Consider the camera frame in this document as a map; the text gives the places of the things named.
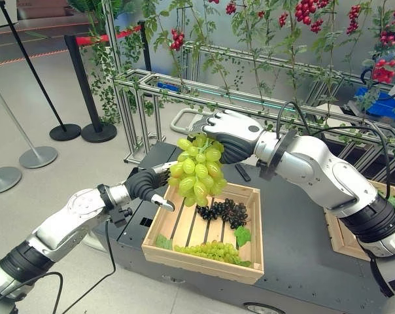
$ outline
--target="black tool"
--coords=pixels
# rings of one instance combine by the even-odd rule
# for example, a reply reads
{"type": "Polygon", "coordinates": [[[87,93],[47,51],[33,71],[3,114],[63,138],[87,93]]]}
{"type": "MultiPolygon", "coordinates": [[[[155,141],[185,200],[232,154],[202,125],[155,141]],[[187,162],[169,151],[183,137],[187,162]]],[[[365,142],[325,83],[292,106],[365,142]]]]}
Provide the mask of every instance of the black tool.
{"type": "Polygon", "coordinates": [[[241,164],[235,164],[236,170],[238,170],[239,174],[243,177],[245,182],[251,181],[249,174],[244,170],[241,164]]]}

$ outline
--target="black cable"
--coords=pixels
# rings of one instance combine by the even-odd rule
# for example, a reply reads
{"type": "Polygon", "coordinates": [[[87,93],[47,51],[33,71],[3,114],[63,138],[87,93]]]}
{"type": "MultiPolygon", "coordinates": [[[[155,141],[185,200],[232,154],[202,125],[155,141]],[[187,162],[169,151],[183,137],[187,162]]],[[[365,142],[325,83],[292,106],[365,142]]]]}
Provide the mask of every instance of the black cable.
{"type": "Polygon", "coordinates": [[[116,271],[116,264],[114,263],[114,258],[113,258],[113,253],[112,253],[112,247],[111,247],[111,242],[109,240],[109,231],[108,231],[108,224],[109,221],[106,221],[106,225],[105,225],[105,233],[106,233],[106,242],[107,242],[107,249],[109,250],[109,255],[111,256],[111,261],[112,261],[112,267],[113,270],[112,272],[108,273],[107,275],[105,275],[102,279],[100,279],[96,284],[94,284],[90,289],[88,289],[80,298],[78,298],[77,300],[74,301],[73,304],[71,304],[64,312],[62,312],[62,314],[68,312],[74,305],[76,305],[81,299],[83,299],[83,297],[85,297],[87,294],[89,294],[96,286],[98,286],[98,284],[100,284],[103,280],[105,280],[107,277],[113,275],[116,271]]]}
{"type": "Polygon", "coordinates": [[[18,286],[15,286],[15,287],[14,287],[12,290],[10,290],[7,294],[4,294],[4,295],[0,296],[0,301],[1,301],[2,299],[5,299],[10,293],[16,291],[17,289],[22,288],[23,286],[26,286],[26,285],[30,285],[30,284],[34,283],[36,280],[38,280],[38,279],[40,279],[40,278],[43,278],[43,277],[46,277],[46,276],[51,276],[51,275],[56,275],[56,276],[58,276],[58,277],[60,278],[60,287],[59,287],[59,289],[58,289],[58,294],[57,294],[57,296],[56,296],[54,310],[53,310],[53,312],[52,312],[52,314],[55,314],[55,313],[56,313],[56,310],[57,310],[57,308],[58,308],[58,303],[60,302],[61,292],[62,292],[62,286],[63,286],[63,277],[62,277],[62,274],[58,273],[57,271],[51,271],[51,272],[49,272],[49,273],[44,273],[43,275],[36,276],[36,277],[34,277],[34,278],[32,278],[32,279],[29,279],[29,280],[25,281],[24,283],[21,283],[21,284],[18,285],[18,286]]]}
{"type": "Polygon", "coordinates": [[[299,105],[297,105],[295,102],[293,101],[288,101],[287,103],[283,104],[281,109],[279,110],[279,113],[277,114],[277,123],[276,123],[276,138],[279,139],[280,138],[280,130],[281,130],[281,119],[282,119],[282,114],[284,109],[288,106],[292,104],[294,106],[294,108],[296,109],[296,111],[298,112],[299,116],[302,119],[303,125],[305,126],[305,129],[307,129],[307,133],[308,135],[311,134],[311,132],[309,131],[309,126],[308,123],[302,113],[302,110],[300,108],[299,105]]]}
{"type": "Polygon", "coordinates": [[[385,167],[386,167],[386,196],[385,196],[385,198],[389,199],[390,187],[391,187],[391,182],[390,182],[391,172],[390,172],[390,168],[389,168],[388,149],[386,147],[385,140],[383,139],[382,135],[378,131],[376,131],[376,130],[368,127],[368,126],[334,126],[332,128],[326,128],[326,129],[323,129],[323,130],[316,131],[311,136],[315,136],[315,135],[317,135],[319,133],[322,133],[322,132],[325,132],[325,131],[344,130],[344,129],[369,130],[369,131],[372,131],[373,133],[377,134],[379,136],[379,138],[381,139],[382,148],[383,148],[383,154],[384,154],[384,157],[385,157],[385,167]]]}

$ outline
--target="stanchion base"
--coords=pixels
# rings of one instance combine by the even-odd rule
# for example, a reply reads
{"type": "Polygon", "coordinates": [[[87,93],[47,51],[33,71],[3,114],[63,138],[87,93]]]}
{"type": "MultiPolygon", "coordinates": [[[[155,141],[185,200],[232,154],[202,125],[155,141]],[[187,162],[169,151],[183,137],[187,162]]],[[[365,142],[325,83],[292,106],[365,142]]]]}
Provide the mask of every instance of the stanchion base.
{"type": "Polygon", "coordinates": [[[93,124],[89,124],[88,126],[85,126],[81,130],[81,137],[85,139],[87,142],[102,143],[102,142],[110,141],[118,133],[116,127],[113,124],[102,122],[101,126],[102,126],[102,131],[98,133],[95,132],[93,124]]]}
{"type": "Polygon", "coordinates": [[[53,128],[49,132],[49,136],[51,139],[55,141],[69,141],[71,139],[75,139],[81,133],[81,128],[76,124],[64,124],[67,131],[64,131],[61,126],[57,126],[53,128]]]}
{"type": "Polygon", "coordinates": [[[22,173],[16,167],[0,168],[0,193],[15,186],[21,178],[22,173]]]}
{"type": "Polygon", "coordinates": [[[35,149],[39,157],[31,149],[20,156],[19,162],[23,167],[29,169],[40,168],[50,164],[58,156],[58,152],[54,147],[41,146],[35,147],[35,149]]]}

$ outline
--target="blue bin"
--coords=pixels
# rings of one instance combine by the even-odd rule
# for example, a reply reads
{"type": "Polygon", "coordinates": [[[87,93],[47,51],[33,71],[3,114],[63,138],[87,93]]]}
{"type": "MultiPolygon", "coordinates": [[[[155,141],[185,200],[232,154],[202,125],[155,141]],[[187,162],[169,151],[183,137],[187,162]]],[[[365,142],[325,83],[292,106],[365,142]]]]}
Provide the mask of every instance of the blue bin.
{"type": "MultiPolygon", "coordinates": [[[[361,96],[366,93],[368,89],[366,87],[360,87],[357,90],[356,96],[361,96]]],[[[387,98],[388,94],[380,92],[379,98],[387,98]]],[[[395,119],[395,99],[376,101],[366,112],[369,114],[374,114],[375,116],[388,116],[395,119]]]]}

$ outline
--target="artificial leaf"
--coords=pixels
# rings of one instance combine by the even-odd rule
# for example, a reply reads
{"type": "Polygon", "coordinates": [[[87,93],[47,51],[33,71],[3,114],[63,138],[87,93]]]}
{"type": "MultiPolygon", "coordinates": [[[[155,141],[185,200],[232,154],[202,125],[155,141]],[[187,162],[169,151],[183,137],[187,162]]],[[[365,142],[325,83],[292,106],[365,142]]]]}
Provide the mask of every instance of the artificial leaf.
{"type": "Polygon", "coordinates": [[[248,241],[251,241],[251,233],[250,230],[240,226],[234,231],[234,235],[237,238],[237,244],[239,247],[242,247],[248,241]]]}
{"type": "Polygon", "coordinates": [[[238,265],[244,266],[244,267],[249,267],[251,265],[251,262],[249,260],[242,260],[242,261],[240,261],[240,263],[238,263],[238,265]]]}
{"type": "Polygon", "coordinates": [[[156,247],[166,250],[173,250],[173,240],[168,240],[164,235],[159,234],[156,239],[156,247]]]}

